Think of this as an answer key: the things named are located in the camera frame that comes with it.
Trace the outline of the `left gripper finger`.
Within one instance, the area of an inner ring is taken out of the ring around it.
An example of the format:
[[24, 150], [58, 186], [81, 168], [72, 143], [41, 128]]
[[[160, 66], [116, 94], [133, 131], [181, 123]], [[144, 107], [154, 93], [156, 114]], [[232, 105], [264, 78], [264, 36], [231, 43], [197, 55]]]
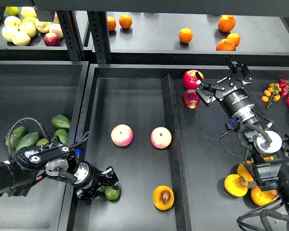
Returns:
[[112, 166], [106, 168], [106, 170], [100, 173], [100, 185], [115, 187], [118, 184], [118, 177]]
[[85, 192], [82, 189], [77, 189], [76, 190], [76, 197], [78, 199], [81, 199], [81, 200], [93, 200], [95, 198], [96, 199], [102, 198], [102, 199], [106, 200], [105, 194], [99, 189], [93, 189], [93, 190], [87, 191], [87, 192]]

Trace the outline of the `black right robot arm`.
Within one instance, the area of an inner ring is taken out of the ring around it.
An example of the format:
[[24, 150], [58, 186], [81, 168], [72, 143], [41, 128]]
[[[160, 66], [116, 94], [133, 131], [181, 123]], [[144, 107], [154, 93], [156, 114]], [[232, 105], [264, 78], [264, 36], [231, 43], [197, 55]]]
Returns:
[[257, 230], [257, 227], [244, 223], [245, 218], [259, 216], [263, 230], [272, 229], [269, 217], [289, 223], [289, 134], [281, 137], [271, 131], [272, 120], [261, 126], [260, 115], [254, 110], [255, 101], [245, 89], [253, 78], [245, 63], [238, 64], [228, 57], [225, 62], [231, 75], [216, 83], [209, 83], [197, 74], [196, 94], [206, 106], [217, 101], [230, 121], [225, 124], [228, 131], [234, 131], [245, 148], [245, 155], [251, 156], [252, 163], [243, 162], [261, 192], [275, 190], [287, 214], [281, 214], [272, 208], [271, 203], [260, 206], [254, 212], [246, 213], [237, 219], [241, 228]]

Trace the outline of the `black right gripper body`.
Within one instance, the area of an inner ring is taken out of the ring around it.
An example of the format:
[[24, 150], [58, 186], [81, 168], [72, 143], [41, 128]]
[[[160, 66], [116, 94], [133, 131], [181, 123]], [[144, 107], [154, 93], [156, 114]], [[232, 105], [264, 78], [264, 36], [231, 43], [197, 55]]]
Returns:
[[218, 89], [214, 90], [214, 97], [219, 102], [229, 118], [254, 118], [252, 109], [255, 106], [248, 92], [240, 81], [230, 84], [224, 80], [217, 82]]

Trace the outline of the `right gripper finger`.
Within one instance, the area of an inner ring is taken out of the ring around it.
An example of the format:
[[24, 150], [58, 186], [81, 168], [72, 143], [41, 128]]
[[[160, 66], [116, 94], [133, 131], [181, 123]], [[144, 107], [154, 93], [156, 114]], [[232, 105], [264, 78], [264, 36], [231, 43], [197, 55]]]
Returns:
[[215, 92], [224, 91], [224, 87], [204, 81], [199, 72], [195, 73], [197, 77], [196, 94], [203, 101], [206, 106], [210, 106], [216, 100]]
[[239, 64], [237, 61], [231, 61], [227, 56], [224, 60], [231, 70], [231, 76], [228, 78], [230, 86], [234, 86], [236, 81], [241, 82], [243, 86], [252, 83], [253, 77], [245, 63]]

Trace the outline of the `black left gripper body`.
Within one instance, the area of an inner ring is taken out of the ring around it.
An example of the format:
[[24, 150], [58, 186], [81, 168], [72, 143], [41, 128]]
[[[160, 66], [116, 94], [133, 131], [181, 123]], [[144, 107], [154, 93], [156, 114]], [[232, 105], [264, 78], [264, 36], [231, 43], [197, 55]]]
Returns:
[[77, 180], [72, 183], [72, 185], [84, 192], [92, 192], [102, 185], [110, 184], [109, 178], [104, 176], [100, 170], [86, 161], [79, 163], [74, 176]]

